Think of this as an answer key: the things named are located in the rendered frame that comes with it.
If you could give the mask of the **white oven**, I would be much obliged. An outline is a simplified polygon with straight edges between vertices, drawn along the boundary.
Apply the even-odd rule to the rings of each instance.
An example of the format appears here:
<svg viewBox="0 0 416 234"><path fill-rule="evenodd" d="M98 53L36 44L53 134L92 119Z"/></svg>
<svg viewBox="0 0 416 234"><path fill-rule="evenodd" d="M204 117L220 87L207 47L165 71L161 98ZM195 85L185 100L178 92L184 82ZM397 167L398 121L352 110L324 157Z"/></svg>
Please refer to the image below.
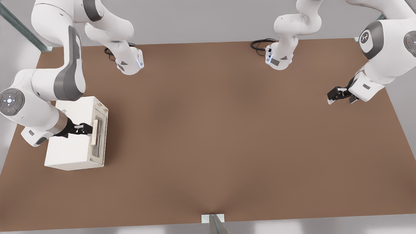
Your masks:
<svg viewBox="0 0 416 234"><path fill-rule="evenodd" d="M101 103L96 97L89 96L81 97L74 102L58 100L55 106L63 111L74 124L86 123L92 126L92 114L96 102ZM68 138L50 138L44 165L65 171L103 167L89 161L90 137L91 134L69 134Z"/></svg>

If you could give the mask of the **oven door with glass window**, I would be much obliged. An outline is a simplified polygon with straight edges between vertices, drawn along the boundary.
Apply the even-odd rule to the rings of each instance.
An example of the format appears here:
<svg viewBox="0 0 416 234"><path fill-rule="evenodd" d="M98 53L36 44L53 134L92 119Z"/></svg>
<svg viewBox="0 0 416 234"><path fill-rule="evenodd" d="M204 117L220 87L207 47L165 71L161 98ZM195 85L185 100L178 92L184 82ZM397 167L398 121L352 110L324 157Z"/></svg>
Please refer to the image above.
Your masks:
<svg viewBox="0 0 416 234"><path fill-rule="evenodd" d="M92 114L92 121L95 119L99 120L97 144L89 145L88 160L104 166L108 109L98 102L95 103Z"/></svg>

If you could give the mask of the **pale oven door handle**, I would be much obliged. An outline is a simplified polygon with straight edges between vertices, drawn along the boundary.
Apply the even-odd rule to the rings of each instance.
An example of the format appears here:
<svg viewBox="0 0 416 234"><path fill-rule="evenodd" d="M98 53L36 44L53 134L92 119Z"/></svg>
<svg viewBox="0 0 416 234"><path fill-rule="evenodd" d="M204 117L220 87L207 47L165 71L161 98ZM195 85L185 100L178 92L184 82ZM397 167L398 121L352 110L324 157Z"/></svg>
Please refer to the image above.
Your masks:
<svg viewBox="0 0 416 234"><path fill-rule="evenodd" d="M90 145L94 146L97 144L98 141L98 126L99 126L99 120L95 119L92 121L92 133L90 138Z"/></svg>

